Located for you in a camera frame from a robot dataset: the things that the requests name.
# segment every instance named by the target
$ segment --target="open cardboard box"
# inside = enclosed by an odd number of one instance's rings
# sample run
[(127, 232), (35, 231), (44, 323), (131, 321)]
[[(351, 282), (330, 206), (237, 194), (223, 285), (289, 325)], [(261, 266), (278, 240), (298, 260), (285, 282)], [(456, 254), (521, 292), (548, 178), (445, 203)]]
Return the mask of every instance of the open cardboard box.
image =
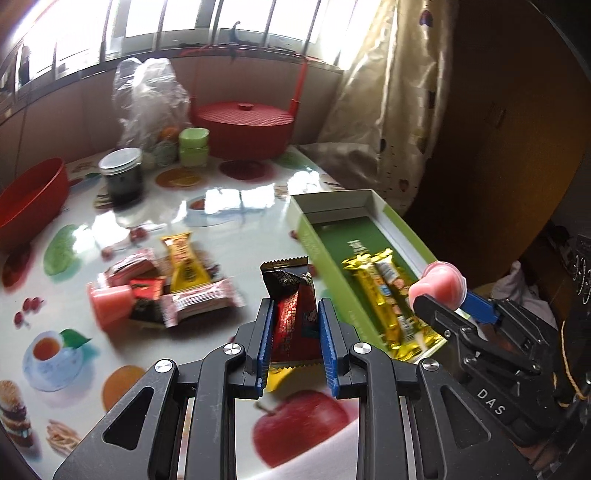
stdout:
[[(363, 341), (387, 352), (368, 299), (355, 279), (342, 268), (341, 262), (353, 256), (348, 242), (360, 240), (371, 252), (392, 248), (394, 261), (413, 281), (436, 260), (435, 256), (373, 190), (294, 195), (287, 210), (287, 222), (297, 232), (311, 263), (329, 288), (339, 320), (353, 325)], [(441, 338), (412, 361), (432, 355), (445, 342)]]

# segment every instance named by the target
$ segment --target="tea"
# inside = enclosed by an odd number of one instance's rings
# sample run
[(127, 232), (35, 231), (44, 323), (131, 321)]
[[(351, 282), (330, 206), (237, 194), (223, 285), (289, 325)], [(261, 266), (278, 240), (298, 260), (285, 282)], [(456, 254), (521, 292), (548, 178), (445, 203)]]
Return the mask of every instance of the tea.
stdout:
[(49, 360), (60, 351), (60, 344), (55, 338), (45, 337), (33, 347), (33, 355), (38, 360)]

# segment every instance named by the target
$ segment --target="curtain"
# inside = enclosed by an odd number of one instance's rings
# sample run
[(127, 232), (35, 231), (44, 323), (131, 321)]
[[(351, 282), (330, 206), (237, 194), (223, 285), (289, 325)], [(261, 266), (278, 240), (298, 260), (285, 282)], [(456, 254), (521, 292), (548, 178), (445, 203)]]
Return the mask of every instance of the curtain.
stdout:
[(374, 189), (399, 213), (437, 141), (456, 2), (381, 0), (318, 143), (300, 147), (343, 186)]

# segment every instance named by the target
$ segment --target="plastic bag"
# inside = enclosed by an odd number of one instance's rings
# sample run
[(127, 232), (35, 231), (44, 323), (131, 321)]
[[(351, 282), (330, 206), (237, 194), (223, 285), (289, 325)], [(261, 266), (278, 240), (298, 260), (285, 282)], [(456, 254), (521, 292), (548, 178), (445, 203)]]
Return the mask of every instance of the plastic bag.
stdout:
[[(118, 144), (121, 148), (138, 147), (150, 152), (163, 136), (176, 143), (178, 133), (174, 138), (174, 132), (190, 127), (189, 94), (177, 82), (168, 59), (121, 61), (113, 81), (112, 100), (123, 125)], [(172, 132), (173, 138), (166, 132)]]

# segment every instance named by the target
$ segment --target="jar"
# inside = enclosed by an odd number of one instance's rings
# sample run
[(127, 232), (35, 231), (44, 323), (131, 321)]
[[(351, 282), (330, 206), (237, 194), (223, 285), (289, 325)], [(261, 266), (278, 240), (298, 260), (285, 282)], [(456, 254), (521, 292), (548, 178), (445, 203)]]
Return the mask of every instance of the jar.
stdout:
[(178, 136), (178, 156), (181, 165), (187, 168), (201, 167), (209, 156), (209, 130), (207, 128), (186, 128)]
[(113, 205), (125, 205), (141, 197), (144, 191), (141, 163), (142, 151), (139, 148), (116, 150), (99, 162), (99, 170), (105, 178)]

